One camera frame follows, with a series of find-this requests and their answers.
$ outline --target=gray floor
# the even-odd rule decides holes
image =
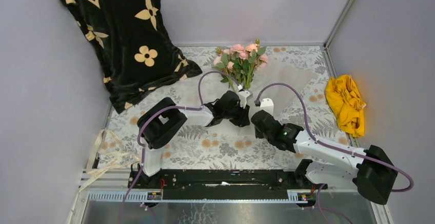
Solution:
[[[376,223],[370,203],[357,193],[324,192],[322,202],[324,207],[345,213],[354,224]],[[120,202],[90,201],[83,224],[116,224],[120,205]],[[156,223],[327,223],[318,209],[301,210],[283,203],[160,203],[153,210]],[[348,223],[336,214],[326,214],[334,224]],[[153,223],[153,217],[139,203],[126,203],[122,223]]]

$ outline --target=white wall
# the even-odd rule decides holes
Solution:
[[[0,223],[64,223],[108,95],[59,0],[0,0]]]
[[[176,45],[324,42],[347,0],[162,0]]]
[[[365,144],[381,146],[415,180],[392,193],[394,224],[435,223],[435,0],[356,0],[330,48],[351,74],[365,108]],[[407,180],[399,176],[396,188]]]

